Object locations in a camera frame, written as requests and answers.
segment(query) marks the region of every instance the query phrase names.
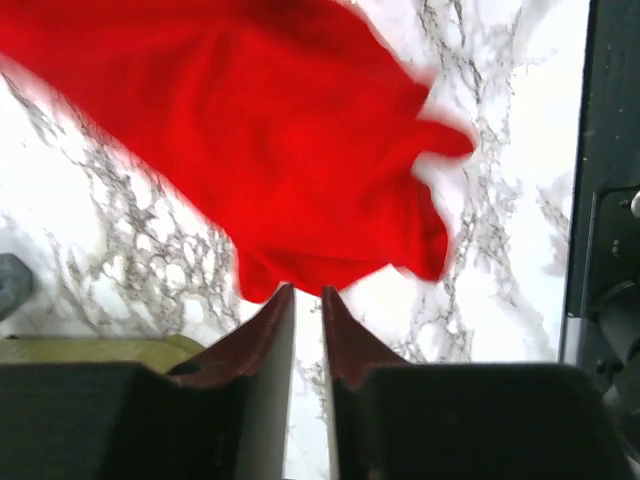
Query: red cloth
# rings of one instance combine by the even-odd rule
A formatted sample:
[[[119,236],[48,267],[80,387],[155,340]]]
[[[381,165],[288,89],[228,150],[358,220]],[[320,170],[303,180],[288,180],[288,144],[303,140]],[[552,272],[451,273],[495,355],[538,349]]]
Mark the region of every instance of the red cloth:
[[[332,0],[0,0],[0,52],[230,235],[247,300],[389,263],[445,269],[445,225],[410,169],[472,141],[416,118],[428,85]]]

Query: black metal panel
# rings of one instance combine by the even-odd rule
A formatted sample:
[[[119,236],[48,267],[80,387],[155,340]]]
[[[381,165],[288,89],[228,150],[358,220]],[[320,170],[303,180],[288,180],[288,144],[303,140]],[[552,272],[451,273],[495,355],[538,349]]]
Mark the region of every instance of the black metal panel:
[[[565,318],[586,319],[576,363],[604,392],[619,361],[602,335],[599,310],[612,289],[640,273],[640,220],[630,201],[640,189],[640,1],[592,0]],[[569,342],[562,329],[560,358]]]
[[[333,480],[631,479],[591,379],[562,365],[412,365],[323,295]]]
[[[0,478],[282,478],[294,292],[188,362],[0,366]]]

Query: marble surface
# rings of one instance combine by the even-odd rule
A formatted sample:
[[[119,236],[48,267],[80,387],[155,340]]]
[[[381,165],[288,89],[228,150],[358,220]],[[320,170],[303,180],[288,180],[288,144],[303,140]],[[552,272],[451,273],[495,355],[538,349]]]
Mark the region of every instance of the marble surface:
[[[384,269],[344,293],[419,362],[556,359],[588,0],[358,0],[398,56],[441,71],[426,108],[471,118],[462,168],[416,165],[455,227],[454,265],[427,285]],[[135,159],[51,98],[0,78],[0,251],[38,291],[0,335],[210,344],[259,306],[232,289],[233,246]],[[319,302],[298,294],[286,476],[328,478]]]

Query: yellow-green object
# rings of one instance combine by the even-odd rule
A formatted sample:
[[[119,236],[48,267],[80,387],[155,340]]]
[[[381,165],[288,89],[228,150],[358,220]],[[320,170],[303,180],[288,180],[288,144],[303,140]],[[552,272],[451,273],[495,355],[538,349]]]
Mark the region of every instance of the yellow-green object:
[[[0,364],[140,362],[166,373],[203,350],[202,345],[183,335],[164,340],[3,339]]]

